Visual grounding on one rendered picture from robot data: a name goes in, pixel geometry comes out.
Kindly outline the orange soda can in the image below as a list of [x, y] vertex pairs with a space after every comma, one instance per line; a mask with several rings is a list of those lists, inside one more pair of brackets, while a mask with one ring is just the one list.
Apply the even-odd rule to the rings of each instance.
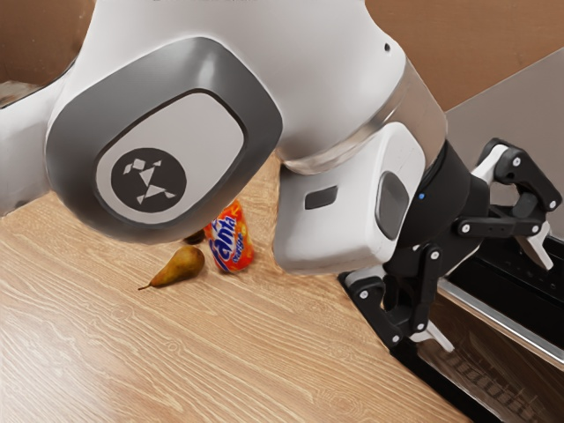
[[211, 221], [204, 233], [218, 268], [235, 273], [248, 268], [255, 250], [241, 203], [235, 199], [220, 215]]

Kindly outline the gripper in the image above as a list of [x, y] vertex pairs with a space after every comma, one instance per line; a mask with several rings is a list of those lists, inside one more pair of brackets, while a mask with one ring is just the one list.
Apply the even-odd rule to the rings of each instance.
[[[513, 206], [489, 206], [494, 182], [517, 188]], [[429, 320], [439, 277], [475, 252], [480, 238], [514, 238], [536, 265], [551, 270], [543, 246], [551, 230], [546, 215], [561, 203], [525, 150], [495, 137], [470, 173], [446, 142], [417, 188], [392, 258], [383, 267], [351, 272], [350, 298], [390, 351], [432, 339], [451, 353], [453, 344]]]

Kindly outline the brown-green pear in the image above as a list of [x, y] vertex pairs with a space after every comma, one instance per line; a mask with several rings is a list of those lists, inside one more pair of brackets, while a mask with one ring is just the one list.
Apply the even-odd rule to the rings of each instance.
[[138, 291], [149, 287], [168, 286], [195, 278], [204, 268], [204, 263], [204, 254], [199, 248], [191, 245], [183, 246], [177, 249], [167, 264], [146, 286], [139, 287]]

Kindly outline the silver and black oven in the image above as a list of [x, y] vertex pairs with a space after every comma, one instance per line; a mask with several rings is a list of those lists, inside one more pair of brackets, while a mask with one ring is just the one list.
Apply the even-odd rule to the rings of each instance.
[[[564, 48], [448, 112], [448, 143], [469, 172], [493, 138], [525, 150], [562, 195], [546, 215], [536, 265], [514, 238], [484, 239], [440, 276], [429, 320], [453, 344], [432, 339], [390, 354], [476, 423], [564, 423]], [[513, 206], [517, 188], [489, 187], [489, 206]]]

